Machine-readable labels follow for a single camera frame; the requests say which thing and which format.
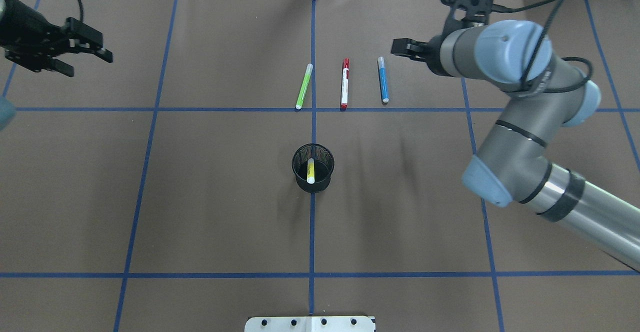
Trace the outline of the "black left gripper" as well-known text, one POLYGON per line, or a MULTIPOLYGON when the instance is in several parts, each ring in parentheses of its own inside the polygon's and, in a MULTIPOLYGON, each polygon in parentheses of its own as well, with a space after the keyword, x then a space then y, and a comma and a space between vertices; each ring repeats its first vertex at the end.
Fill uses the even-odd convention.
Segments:
POLYGON ((1 0, 0 38, 5 58, 34 73, 74 77, 74 67, 56 59, 68 46, 74 53, 93 54, 106 63, 114 61, 114 54, 104 47, 103 34, 94 27, 67 17, 61 28, 19 0, 1 0))

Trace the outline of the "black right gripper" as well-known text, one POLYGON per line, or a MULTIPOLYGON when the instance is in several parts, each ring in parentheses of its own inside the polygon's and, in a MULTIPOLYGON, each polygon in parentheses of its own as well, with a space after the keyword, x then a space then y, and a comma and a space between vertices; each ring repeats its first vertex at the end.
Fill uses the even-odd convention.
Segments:
POLYGON ((390 53, 393 56, 406 57, 411 60, 423 60, 429 70, 435 75, 445 75, 441 62, 441 47, 444 38, 436 35, 428 42, 416 41, 411 38, 394 38, 390 53))

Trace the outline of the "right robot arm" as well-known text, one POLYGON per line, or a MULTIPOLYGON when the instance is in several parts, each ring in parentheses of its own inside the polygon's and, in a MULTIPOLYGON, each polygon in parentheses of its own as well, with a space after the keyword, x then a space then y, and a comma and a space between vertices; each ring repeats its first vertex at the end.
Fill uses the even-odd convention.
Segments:
POLYGON ((532 72, 526 72, 542 31, 530 20, 500 20, 427 42, 396 38, 390 52, 426 63, 439 76, 486 81, 509 97, 462 175, 467 189, 497 207, 514 201, 527 206, 638 270, 638 207, 545 156, 558 129, 580 125, 594 114, 601 91, 557 56, 548 38, 532 72))

